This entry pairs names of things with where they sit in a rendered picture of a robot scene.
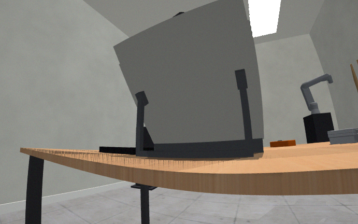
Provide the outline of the orange-brown flat block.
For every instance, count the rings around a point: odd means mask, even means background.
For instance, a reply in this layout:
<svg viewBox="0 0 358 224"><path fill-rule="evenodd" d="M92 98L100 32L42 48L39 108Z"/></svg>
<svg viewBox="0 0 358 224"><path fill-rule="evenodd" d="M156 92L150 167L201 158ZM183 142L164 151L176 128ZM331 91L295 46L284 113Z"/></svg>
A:
<svg viewBox="0 0 358 224"><path fill-rule="evenodd" d="M295 140L270 142L270 147L296 146Z"/></svg>

